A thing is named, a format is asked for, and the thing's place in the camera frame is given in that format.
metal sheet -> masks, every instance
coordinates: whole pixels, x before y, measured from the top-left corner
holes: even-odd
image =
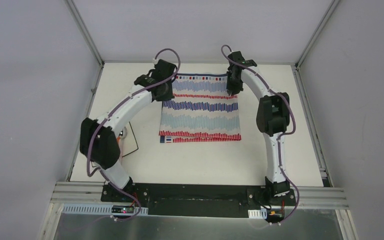
[[[55,239],[343,239],[334,210],[299,209],[281,226],[270,226],[263,219],[147,216],[114,222],[109,217],[97,220],[98,218],[102,216],[63,213]]]

blue stripe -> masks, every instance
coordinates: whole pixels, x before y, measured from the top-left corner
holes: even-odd
[[[209,118],[207,116],[191,117],[188,115],[173,116],[169,113],[161,114],[161,125],[170,126],[171,128],[190,128],[190,129],[226,129],[232,131],[239,128],[239,116],[227,118],[225,116],[217,116]]]
[[[185,81],[174,81],[172,86],[173,86],[173,89],[177,91],[182,91],[182,90],[190,90],[193,92],[210,91],[211,93],[214,93],[214,92],[226,92],[227,82],[226,81],[195,82],[192,80],[185,80]]]

cable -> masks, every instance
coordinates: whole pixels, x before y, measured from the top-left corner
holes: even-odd
[[[255,74],[262,82],[262,84],[264,84],[264,86],[268,89],[268,91],[271,93],[271,94],[274,94],[278,97],[280,97],[283,102],[285,103],[286,105],[286,108],[287,110],[289,111],[289,114],[290,114],[290,118],[292,119],[292,131],[290,132],[283,132],[281,133],[278,137],[277,137],[277,150],[278,150],[278,155],[279,155],[279,167],[280,167],[280,171],[282,172],[282,175],[284,176],[284,178],[293,186],[293,188],[296,190],[296,204],[295,204],[295,207],[292,209],[292,211],[290,212],[290,214],[285,217],[281,222],[279,223],[283,223],[286,219],[289,218],[289,216],[291,216],[295,210],[297,209],[298,207],[298,204],[300,203],[300,191],[298,190],[298,187],[291,181],[291,179],[289,179],[289,177],[286,175],[285,171],[284,171],[284,168],[283,168],[283,165],[282,165],[282,148],[281,148],[281,137],[283,136],[286,136],[286,135],[291,135],[293,133],[295,133],[295,130],[297,129],[297,124],[295,122],[295,117],[294,117],[294,114],[292,113],[292,110],[291,110],[291,106],[289,105],[288,103],[288,100],[280,93],[277,93],[275,91],[273,91],[272,89],[270,89],[270,86],[267,84],[267,82],[264,80],[264,78],[258,74],[256,71],[252,70],[251,68],[245,66],[245,65],[242,65],[240,63],[237,63],[233,60],[231,60],[226,54],[225,52],[223,51],[224,48],[228,48],[230,52],[232,52],[232,48],[227,45],[227,44],[224,44],[223,46],[221,46],[221,54],[223,54],[223,56],[232,64],[236,65],[236,66],[239,66],[243,69],[246,69],[248,71],[250,71],[251,73]]]
[[[155,84],[152,84],[152,85],[149,85],[149,86],[147,86],[147,87],[144,87],[144,88],[142,88],[142,89],[140,89],[140,90],[138,90],[138,91],[135,91],[131,96],[126,97],[126,98],[125,98],[124,100],[122,100],[119,104],[117,104],[117,106],[115,106],[114,109],[113,109],[110,113],[108,113],[108,117],[104,118],[104,119],[102,120],[102,122],[98,125],[98,127],[96,128],[96,130],[93,132],[93,134],[92,134],[92,138],[90,139],[89,148],[87,149],[87,160],[86,160],[86,173],[87,173],[87,176],[88,176],[88,177],[92,177],[97,171],[99,171],[99,172],[101,173],[101,175],[103,176],[103,178],[104,178],[105,180],[107,180],[111,186],[113,186],[113,187],[114,187],[117,191],[119,191],[120,193],[122,193],[122,194],[128,196],[129,198],[133,199],[133,201],[135,201],[135,202],[137,203],[137,205],[139,206],[139,211],[137,211],[135,214],[131,215],[131,216],[128,217],[128,218],[119,219],[119,221],[121,221],[121,222],[130,220],[130,219],[136,217],[136,216],[141,212],[141,210],[142,210],[141,203],[138,201],[137,198],[135,198],[134,196],[128,194],[127,192],[123,191],[122,189],[118,188],[114,183],[110,182],[109,179],[108,179],[108,177],[105,176],[104,172],[101,171],[101,168],[100,168],[100,167],[96,167],[96,168],[91,172],[92,147],[93,147],[93,145],[94,145],[95,138],[97,137],[98,132],[100,131],[100,129],[104,126],[104,124],[108,121],[108,119],[109,119],[111,116],[113,116],[113,114],[114,114],[114,113],[115,113],[115,112],[116,112],[116,111],[117,111],[123,104],[125,104],[127,101],[129,101],[130,99],[132,99],[132,97],[136,96],[137,94],[139,94],[139,93],[141,93],[141,92],[143,92],[143,91],[146,91],[146,90],[148,90],[148,89],[154,88],[154,87],[156,87],[156,86],[159,86],[159,85],[161,85],[161,84],[164,84],[164,83],[170,81],[172,78],[174,78],[174,77],[178,74],[179,69],[180,69],[180,65],[181,65],[181,61],[180,61],[180,57],[179,57],[178,53],[177,53],[175,50],[173,50],[173,49],[171,49],[171,48],[164,48],[164,49],[162,49],[161,51],[159,51],[159,52],[155,55],[155,58],[154,58],[154,59],[157,59],[158,56],[159,56],[161,53],[165,52],[165,51],[173,52],[174,55],[176,55],[176,57],[177,57],[178,65],[177,65],[177,67],[176,67],[175,72],[173,72],[173,74],[172,74],[171,76],[169,76],[168,78],[164,79],[163,81],[157,82],[157,83],[155,83]]]

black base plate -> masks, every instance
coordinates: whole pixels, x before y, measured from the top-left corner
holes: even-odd
[[[262,191],[261,186],[134,183],[129,193],[136,193],[148,215],[248,218],[248,210],[261,208],[254,196]],[[292,189],[269,204],[281,206],[284,200],[285,206],[294,206],[295,197],[291,196],[295,196]],[[131,203],[132,199],[104,185],[101,201]]]

towel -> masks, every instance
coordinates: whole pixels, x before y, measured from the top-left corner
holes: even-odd
[[[227,74],[177,74],[174,99],[162,103],[160,142],[241,140],[238,98],[226,85]]]

